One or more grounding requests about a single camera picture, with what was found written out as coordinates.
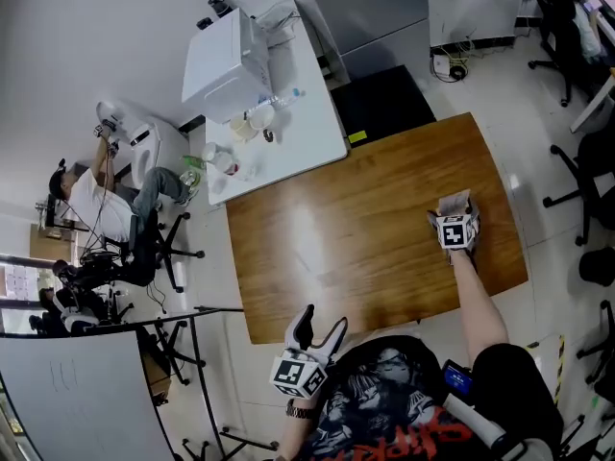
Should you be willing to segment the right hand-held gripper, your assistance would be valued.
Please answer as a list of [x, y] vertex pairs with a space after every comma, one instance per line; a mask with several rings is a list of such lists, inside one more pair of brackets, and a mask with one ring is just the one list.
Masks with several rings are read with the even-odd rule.
[[427, 215], [430, 225], [436, 230], [438, 243], [447, 255], [464, 252], [473, 260], [480, 235], [480, 209], [472, 198], [468, 199], [468, 213], [438, 216], [429, 210]]

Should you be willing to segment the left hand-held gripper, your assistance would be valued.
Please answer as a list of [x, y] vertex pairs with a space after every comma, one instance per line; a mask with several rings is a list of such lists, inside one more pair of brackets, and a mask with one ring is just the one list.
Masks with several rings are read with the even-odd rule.
[[340, 318], [317, 346], [311, 346], [311, 320], [314, 305], [308, 304], [290, 322], [284, 333], [284, 349], [274, 358], [269, 383], [281, 394], [308, 400], [328, 378], [332, 356], [340, 348], [348, 329], [348, 319]]

